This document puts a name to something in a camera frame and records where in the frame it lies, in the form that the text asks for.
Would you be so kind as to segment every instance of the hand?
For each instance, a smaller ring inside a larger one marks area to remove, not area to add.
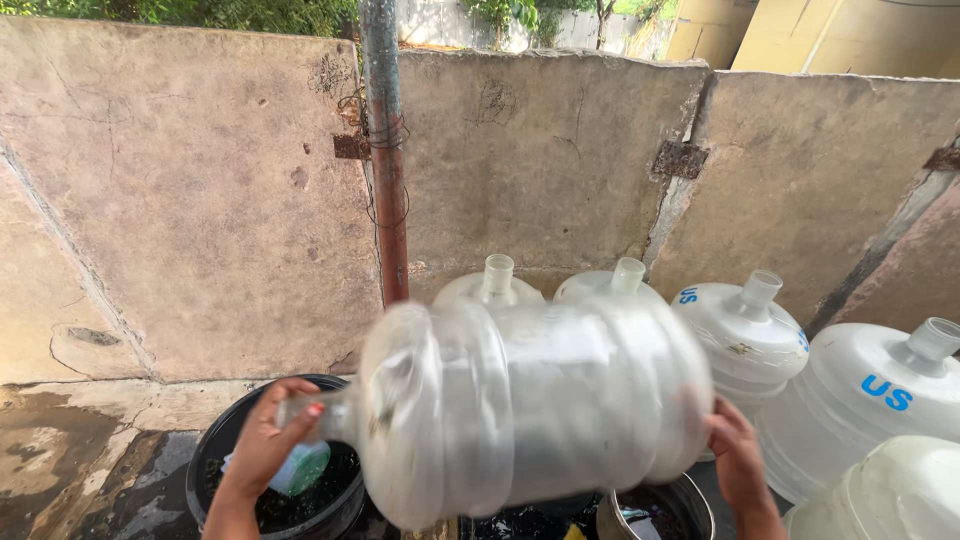
[[[312,404],[281,430],[276,426],[277,405],[288,397],[319,392],[320,388],[314,383],[298,377],[275,380],[247,415],[217,493],[226,488],[233,495],[255,501],[266,491],[270,479],[294,445],[303,439],[324,412],[323,405]]]
[[[715,412],[707,417],[708,446],[716,454],[720,494],[734,513],[775,508],[763,480],[763,457],[756,431],[732,403],[716,397]]]

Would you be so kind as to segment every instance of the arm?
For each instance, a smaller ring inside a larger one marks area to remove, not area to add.
[[[733,510],[737,540],[787,540],[774,497],[763,480],[756,431],[733,404],[717,397],[707,418],[708,445],[716,454],[720,494]]]
[[[260,527],[253,515],[256,499],[283,461],[324,412],[320,404],[302,411],[286,429],[276,426],[276,406],[295,394],[320,392],[308,380],[291,378],[275,381],[256,403],[240,431],[233,458],[213,496],[206,516],[203,540],[256,540]]]

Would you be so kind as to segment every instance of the black plastic tub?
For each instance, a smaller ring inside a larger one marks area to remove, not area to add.
[[[339,390],[347,382],[331,375],[301,375],[322,390]],[[241,398],[204,433],[186,473],[186,500],[200,529],[219,483],[220,465],[233,452],[247,414],[263,394],[264,387]],[[288,498],[268,489],[257,500],[260,538],[287,540],[323,538],[335,540],[347,532],[363,509],[366,491],[360,461],[348,445],[330,442],[330,462],[314,487]]]

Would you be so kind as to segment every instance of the rusty metal pipe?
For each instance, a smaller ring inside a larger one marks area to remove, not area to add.
[[[383,304],[389,306],[410,297],[403,157],[400,153],[400,143],[406,132],[400,115],[400,78],[396,65],[396,2],[360,0],[359,7],[376,235]]]

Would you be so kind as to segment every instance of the dark water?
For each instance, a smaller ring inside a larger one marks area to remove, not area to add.
[[[655,491],[638,487],[616,494],[620,514],[641,540],[687,540],[695,538],[678,513]]]
[[[331,442],[330,462],[317,483],[295,497],[267,489],[256,500],[254,512],[260,525],[260,533],[278,532],[305,523],[333,502],[353,483],[360,474],[360,457],[348,445]],[[205,465],[204,483],[207,496],[213,497],[220,485],[223,459],[208,459]]]
[[[602,496],[594,494],[587,507],[570,518],[543,513],[536,505],[504,508],[486,519],[463,518],[460,537],[477,540],[563,540],[570,527],[578,528],[587,540],[599,540],[596,512]]]

